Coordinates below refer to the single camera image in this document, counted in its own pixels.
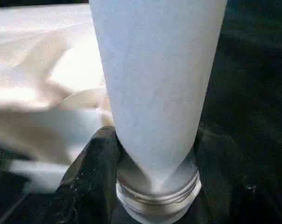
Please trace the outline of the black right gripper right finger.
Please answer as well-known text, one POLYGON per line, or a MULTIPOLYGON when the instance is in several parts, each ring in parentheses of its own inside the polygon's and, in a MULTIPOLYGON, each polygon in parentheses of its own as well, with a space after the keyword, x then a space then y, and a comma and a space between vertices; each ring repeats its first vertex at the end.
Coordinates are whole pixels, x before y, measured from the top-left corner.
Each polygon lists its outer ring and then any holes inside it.
POLYGON ((228 135, 199 127, 194 142, 204 195, 217 224, 277 224, 276 203, 228 135))

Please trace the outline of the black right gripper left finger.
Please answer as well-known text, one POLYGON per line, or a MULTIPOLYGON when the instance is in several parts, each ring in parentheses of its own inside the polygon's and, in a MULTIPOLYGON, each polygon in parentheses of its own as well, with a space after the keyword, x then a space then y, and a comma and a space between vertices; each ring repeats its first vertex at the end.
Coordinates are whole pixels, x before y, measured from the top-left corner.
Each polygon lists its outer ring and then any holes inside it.
POLYGON ((108 224, 116 207, 121 158, 113 126, 99 129, 66 171, 55 191, 56 224, 108 224))

